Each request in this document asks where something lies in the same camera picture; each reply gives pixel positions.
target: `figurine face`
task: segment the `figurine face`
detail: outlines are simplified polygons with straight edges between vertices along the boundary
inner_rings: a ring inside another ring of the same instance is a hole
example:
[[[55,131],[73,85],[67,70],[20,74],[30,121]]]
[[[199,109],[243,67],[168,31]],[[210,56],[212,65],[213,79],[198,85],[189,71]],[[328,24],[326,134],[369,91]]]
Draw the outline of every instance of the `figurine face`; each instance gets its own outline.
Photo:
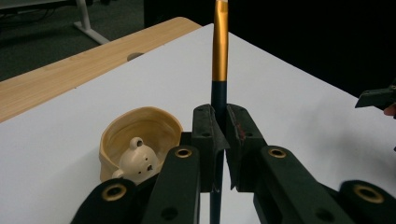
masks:
[[[120,169],[114,172],[113,178],[124,177],[136,185],[158,173],[159,160],[151,147],[144,145],[143,140],[135,137],[130,147],[120,158]]]

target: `brass insert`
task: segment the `brass insert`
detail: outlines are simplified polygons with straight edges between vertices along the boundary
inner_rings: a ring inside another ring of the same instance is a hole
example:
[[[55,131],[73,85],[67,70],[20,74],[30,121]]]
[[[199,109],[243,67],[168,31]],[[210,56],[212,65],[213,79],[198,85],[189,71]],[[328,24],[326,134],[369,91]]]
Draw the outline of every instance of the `brass insert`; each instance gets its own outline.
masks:
[[[271,148],[268,150],[268,154],[280,159],[285,158],[287,155],[286,152],[280,148]]]
[[[179,158],[188,158],[192,154],[192,151],[186,148],[181,148],[175,152],[175,155]]]
[[[113,202],[113,201],[116,201],[116,200],[122,198],[122,196],[124,196],[125,193],[126,193],[125,186],[123,186],[122,184],[113,184],[113,185],[107,186],[107,188],[105,188],[103,190],[102,198],[105,201]]]
[[[364,185],[355,185],[353,188],[353,191],[361,197],[363,200],[369,202],[369,203],[383,203],[384,202],[384,196],[380,194],[378,191],[375,189],[364,186]]]

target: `beige ceramic bowl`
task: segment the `beige ceramic bowl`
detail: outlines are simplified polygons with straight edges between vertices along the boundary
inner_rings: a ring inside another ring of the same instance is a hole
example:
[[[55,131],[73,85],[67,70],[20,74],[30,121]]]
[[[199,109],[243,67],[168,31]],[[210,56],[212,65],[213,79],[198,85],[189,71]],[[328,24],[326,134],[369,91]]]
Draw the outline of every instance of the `beige ceramic bowl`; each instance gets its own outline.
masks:
[[[121,115],[102,134],[99,152],[101,181],[110,179],[120,168],[120,157],[133,137],[142,138],[145,145],[155,151],[160,163],[163,163],[167,152],[178,146],[181,132],[179,121],[156,107],[141,107]]]

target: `wooden table edge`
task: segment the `wooden table edge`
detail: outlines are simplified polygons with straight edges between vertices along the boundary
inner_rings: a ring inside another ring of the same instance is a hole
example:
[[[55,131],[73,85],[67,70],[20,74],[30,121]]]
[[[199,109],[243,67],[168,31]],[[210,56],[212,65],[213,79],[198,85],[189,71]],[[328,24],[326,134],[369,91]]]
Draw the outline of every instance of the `wooden table edge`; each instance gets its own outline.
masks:
[[[126,63],[131,54],[146,53],[200,27],[177,17],[4,80],[0,82],[0,122],[101,76]]]

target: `white tabletop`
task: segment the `white tabletop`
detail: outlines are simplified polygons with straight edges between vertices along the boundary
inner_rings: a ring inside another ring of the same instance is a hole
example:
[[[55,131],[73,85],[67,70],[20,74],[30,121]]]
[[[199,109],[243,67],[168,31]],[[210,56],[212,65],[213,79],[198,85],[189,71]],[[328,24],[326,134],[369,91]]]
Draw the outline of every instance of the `white tabletop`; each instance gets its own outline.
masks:
[[[159,107],[189,132],[192,110],[210,103],[212,32],[207,25],[0,123],[0,223],[69,223],[100,184],[102,132],[129,110]],[[317,181],[339,189],[359,179],[396,195],[392,117],[354,108],[357,98],[234,35],[228,85],[228,103],[246,108],[266,142],[291,150]],[[222,223],[259,223],[253,195],[230,191],[224,172]],[[201,203],[208,223],[207,194]]]

